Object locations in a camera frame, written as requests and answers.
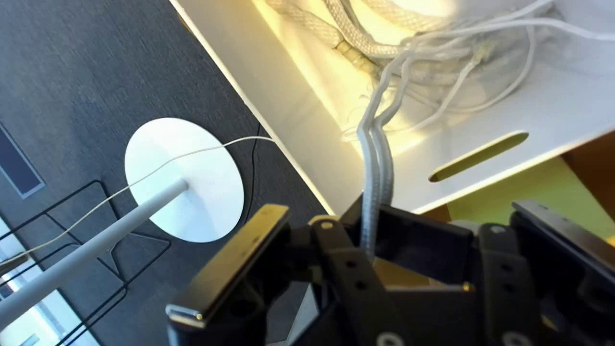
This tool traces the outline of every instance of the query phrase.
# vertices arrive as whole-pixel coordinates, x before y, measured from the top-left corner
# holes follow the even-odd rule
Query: cable
[[[22,277],[22,275],[28,273],[30,270],[41,266],[43,262],[51,260],[53,256],[56,256],[58,252],[62,252],[62,250],[66,250],[66,248],[70,248],[70,246],[79,246],[79,243],[76,243],[76,241],[74,241],[74,243],[68,243],[68,245],[60,246],[60,248],[56,248],[54,252],[43,256],[39,262],[35,262],[35,264],[31,264],[31,266],[24,268],[22,271],[14,273],[10,279],[5,279],[5,281],[0,283],[0,289],[3,289],[3,287],[8,287],[14,279]]]
[[[447,45],[443,45],[441,47],[441,50],[447,50],[447,48],[450,48],[450,47],[454,47],[454,45],[458,45],[458,43],[462,43],[462,41],[466,41],[464,37],[460,37],[460,39],[454,39],[454,41],[450,41],[450,43],[447,43]],[[477,47],[475,48],[475,52],[473,52],[473,58],[470,60],[470,64],[468,64],[468,68],[466,70],[462,70],[462,75],[456,79],[456,85],[458,87],[454,87],[456,91],[454,91],[454,95],[458,95],[460,93],[460,89],[462,89],[462,85],[466,83],[466,79],[468,79],[468,75],[479,66],[479,64],[483,64],[485,60],[489,60],[489,56],[493,54],[493,48],[495,48],[495,45],[489,45],[489,43],[483,43],[481,47]],[[393,122],[393,118],[400,112],[400,108],[402,108],[402,98],[404,98],[404,91],[408,89],[408,85],[410,85],[410,68],[412,68],[412,64],[414,64],[416,60],[414,58],[408,58],[404,64],[402,64],[402,83],[400,83],[400,87],[399,87],[399,91],[397,91],[397,97],[395,97],[395,102],[377,118],[377,122],[375,122],[375,127],[372,129],[372,139],[374,139],[374,143],[375,143],[375,147],[377,147],[377,158],[381,158],[381,162],[379,162],[379,168],[381,168],[381,179],[383,179],[383,183],[381,183],[381,187],[383,187],[383,204],[391,204],[393,202],[393,195],[395,195],[395,191],[393,191],[393,187],[395,187],[395,162],[393,162],[393,156],[391,156],[391,148],[389,148],[389,141],[387,141],[387,135],[385,135],[385,125],[389,123],[389,122]]]
[[[366,56],[375,60],[391,60],[400,54],[400,47],[395,45],[381,45],[377,43],[368,31],[354,25],[350,20],[345,4],[341,0],[325,0],[325,6],[329,8],[329,14],[339,23],[339,29],[343,31],[345,39],[362,50]]]
[[[153,175],[156,175],[158,172],[162,172],[164,168],[168,168],[170,164],[177,162],[177,160],[183,160],[187,156],[195,156],[195,154],[202,154],[202,152],[210,152],[210,150],[218,150],[218,148],[227,148],[227,147],[233,147],[233,145],[239,145],[239,143],[247,143],[247,141],[264,141],[264,143],[274,143],[274,139],[270,137],[243,137],[243,139],[237,139],[237,141],[231,141],[231,143],[226,143],[222,147],[208,147],[208,148],[201,148],[201,150],[193,150],[193,152],[185,152],[185,154],[179,154],[176,158],[170,158],[168,162],[164,162],[162,166],[158,166],[156,170],[153,170],[151,173],[147,173],[145,177],[137,179],[133,185],[128,185],[124,189],[120,189],[118,193],[114,193],[112,196],[104,198],[103,202],[99,202],[93,210],[89,210],[83,218],[79,218],[74,225],[70,225],[64,233],[60,233],[58,237],[54,237],[53,241],[47,241],[35,248],[30,248],[26,252],[20,252],[18,256],[10,258],[10,260],[5,260],[0,262],[0,266],[6,266],[6,264],[12,264],[16,262],[18,258],[24,258],[24,256],[30,256],[41,248],[47,248],[54,243],[58,243],[62,237],[66,237],[68,233],[72,233],[76,227],[79,227],[87,218],[91,218],[97,210],[101,210],[104,204],[108,204],[110,200],[118,198],[120,195],[124,195],[126,191],[141,185],[143,181],[151,179]]]
[[[560,20],[550,20],[550,18],[533,18],[533,20],[518,20],[518,22],[502,22],[502,23],[495,22],[495,23],[485,23],[485,25],[477,25],[477,27],[468,27],[468,29],[429,33],[429,35],[418,37],[416,41],[483,35],[483,33],[495,33],[495,31],[504,31],[504,29],[516,29],[516,27],[550,27],[550,29],[558,29],[558,31],[564,31],[573,37],[587,39],[587,41],[602,41],[602,43],[615,41],[614,33],[596,33],[596,31],[589,31],[589,29],[560,22]]]
[[[527,16],[543,16],[548,10],[552,10],[554,6],[556,6],[554,0],[537,0],[537,2],[518,10],[514,14],[500,16],[500,18],[495,18],[491,22],[514,22],[514,20],[527,18]]]
[[[493,108],[495,104],[502,102],[512,93],[516,93],[520,89],[520,85],[529,77],[529,72],[533,70],[535,60],[537,60],[537,33],[535,33],[533,27],[527,29],[527,37],[529,37],[529,50],[527,50],[525,64],[523,64],[520,75],[498,97],[491,98],[491,100],[487,100],[483,104],[477,104],[477,106],[448,108],[448,110],[456,112],[456,114],[477,114],[477,112],[483,112],[487,108]],[[420,93],[414,93],[414,91],[408,91],[408,93],[410,93],[410,97],[414,97],[422,104],[427,104],[431,108],[439,108],[439,104],[429,100],[427,97],[423,97]]]
[[[416,33],[439,31],[454,25],[454,18],[435,18],[420,12],[410,12],[397,6],[393,0],[364,0],[374,12],[389,22]]]
[[[473,33],[458,33],[452,35],[450,39],[468,39]],[[416,60],[416,56],[422,52],[418,47],[422,47],[423,43],[427,43],[429,39],[439,39],[437,35],[425,35],[420,37],[418,41],[408,43],[408,48],[399,54],[383,72],[379,87],[375,89],[368,110],[360,122],[358,127],[358,139],[362,145],[362,152],[364,152],[364,162],[366,162],[366,189],[364,189],[364,204],[362,204],[362,214],[364,214],[364,221],[362,221],[362,248],[368,252],[368,256],[375,256],[375,241],[377,241],[377,223],[379,223],[379,206],[383,204],[383,200],[391,200],[393,198],[393,183],[395,183],[395,173],[393,173],[393,156],[391,156],[391,148],[389,148],[389,141],[383,133],[383,125],[387,125],[397,112],[402,106],[402,93],[408,87],[408,68],[410,64]],[[447,43],[443,47],[437,48],[427,48],[423,50],[423,54],[435,54],[435,52],[445,52],[448,48]],[[439,118],[443,118],[445,110],[448,108],[450,100],[454,100],[454,97],[460,93],[464,81],[468,79],[468,75],[479,66],[481,62],[472,62],[462,73],[458,83],[454,85],[454,89],[448,95],[448,100],[443,102],[441,110],[420,123],[420,127],[425,127],[433,122],[437,122]],[[397,98],[395,102],[383,112],[381,120],[375,122],[375,114],[377,108],[383,100],[385,91],[391,85],[391,79],[395,75],[397,70],[406,68],[402,72],[402,83],[399,87]]]
[[[329,48],[339,47],[345,39],[341,31],[324,22],[322,18],[302,10],[291,0],[268,0],[268,6],[274,8],[276,12],[295,20],[302,27],[306,27],[312,35],[316,35],[322,43],[325,43]]]
[[[258,125],[256,125],[256,135],[262,135],[262,129],[264,129],[264,127],[258,123]],[[258,177],[256,177],[256,173],[258,173],[256,147],[258,147],[258,141],[254,141],[254,145],[252,145],[252,150],[251,150],[251,166],[247,166],[247,168],[251,168],[251,195],[247,195],[247,196],[249,196],[249,202],[247,202],[245,212],[243,212],[243,218],[241,218],[243,223],[247,223],[249,218],[252,216],[254,202],[256,202],[256,179],[258,179]]]
[[[433,116],[429,116],[427,120],[423,120],[422,123],[418,123],[418,125],[414,125],[414,127],[410,127],[410,129],[400,129],[400,131],[395,131],[395,133],[420,131],[420,129],[423,129],[423,127],[439,122],[439,120],[445,116],[445,112],[448,110],[450,102],[460,95],[464,83],[468,81],[468,75],[470,75],[472,72],[475,72],[479,64],[481,64],[481,62],[472,60],[472,62],[462,70],[456,85],[448,91],[448,95],[445,97],[441,108],[439,108]]]

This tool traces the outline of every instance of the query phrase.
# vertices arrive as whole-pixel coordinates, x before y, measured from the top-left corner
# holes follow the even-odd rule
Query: gray floor
[[[112,191],[122,189],[126,145],[135,129],[156,118],[191,120],[224,143],[258,131],[252,114],[166,0],[0,2],[0,123],[47,183],[45,191],[20,200],[0,177],[0,214],[10,225],[24,223],[93,179],[103,179]],[[252,208],[264,202],[289,204],[295,225],[322,214],[314,195],[276,147],[258,145],[256,160],[252,148],[251,143],[231,148],[249,195],[256,183],[254,196],[249,196]],[[54,212],[62,225],[103,195],[89,189],[79,198]],[[118,200],[122,214],[133,206],[129,196]],[[87,241],[110,221],[114,218],[106,210],[76,237]],[[58,227],[43,218],[22,233],[28,245],[37,245]],[[143,233],[164,237],[153,225]],[[118,250],[129,275],[164,256],[131,283],[122,304],[93,333],[114,346],[166,345],[164,304],[218,248],[176,245],[164,252],[164,243],[156,239],[131,237]],[[118,287],[112,271],[97,264],[66,285],[64,295],[87,316]],[[283,304],[274,339],[283,335],[295,300],[291,295]]]

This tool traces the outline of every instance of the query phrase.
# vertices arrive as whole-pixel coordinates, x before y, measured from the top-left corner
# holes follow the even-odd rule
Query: metal rod
[[[131,214],[99,233],[93,241],[79,246],[74,254],[70,254],[51,270],[43,271],[33,283],[26,285],[22,291],[14,293],[5,302],[0,302],[0,331],[6,329],[12,321],[16,321],[20,316],[24,316],[30,308],[39,304],[45,296],[54,293],[78,271],[85,270],[87,264],[95,262],[103,252],[112,250],[114,245],[131,235],[137,227],[149,221],[156,212],[160,212],[187,189],[187,181],[177,181],[170,185],[153,200],[135,208]]]

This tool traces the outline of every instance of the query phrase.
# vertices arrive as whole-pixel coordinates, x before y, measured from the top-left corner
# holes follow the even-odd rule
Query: bolt
[[[381,333],[377,346],[404,346],[404,339],[397,333]]]
[[[533,346],[529,337],[516,333],[516,331],[504,333],[502,343],[504,343],[504,346]]]
[[[324,229],[324,223],[335,223],[335,220],[331,216],[316,216],[310,220],[310,227],[322,227]]]
[[[506,233],[506,227],[495,225],[493,233],[502,235],[502,233]]]
[[[333,223],[331,221],[324,221],[322,229],[333,229]]]

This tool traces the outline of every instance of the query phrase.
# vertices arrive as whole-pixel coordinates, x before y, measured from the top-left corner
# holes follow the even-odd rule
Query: white shelf
[[[368,75],[281,20],[264,0],[172,2],[322,204],[343,214],[364,187],[362,154],[343,131],[360,116]],[[604,6],[595,0],[585,12],[600,29],[615,31]],[[466,118],[452,114],[422,135],[393,139],[395,206],[418,214],[439,208],[614,131],[614,56],[615,45],[552,35],[541,45],[523,89],[502,104]],[[410,114],[412,106],[400,120],[412,122]],[[452,179],[429,183],[439,168],[514,131],[527,131],[529,139]]]

